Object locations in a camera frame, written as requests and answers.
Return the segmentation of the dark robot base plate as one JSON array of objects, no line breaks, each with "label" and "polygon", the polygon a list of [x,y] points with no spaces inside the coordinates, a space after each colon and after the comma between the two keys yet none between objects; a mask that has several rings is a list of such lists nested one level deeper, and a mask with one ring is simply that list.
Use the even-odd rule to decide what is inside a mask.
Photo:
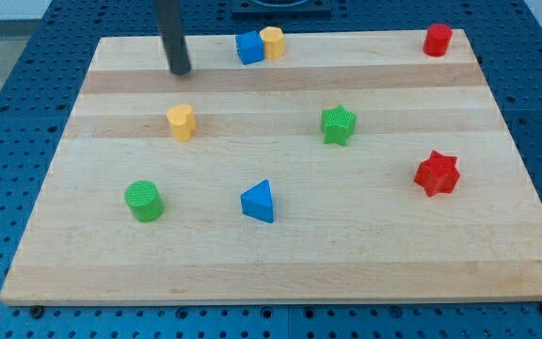
[{"label": "dark robot base plate", "polygon": [[231,0],[232,17],[283,14],[330,14],[331,0]]}]

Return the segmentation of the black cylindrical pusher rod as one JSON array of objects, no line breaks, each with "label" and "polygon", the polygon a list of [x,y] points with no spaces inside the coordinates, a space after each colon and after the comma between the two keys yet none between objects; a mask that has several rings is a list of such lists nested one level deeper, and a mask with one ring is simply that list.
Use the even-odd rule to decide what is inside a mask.
[{"label": "black cylindrical pusher rod", "polygon": [[179,1],[153,0],[153,6],[170,72],[179,76],[189,74],[191,62],[182,27]]}]

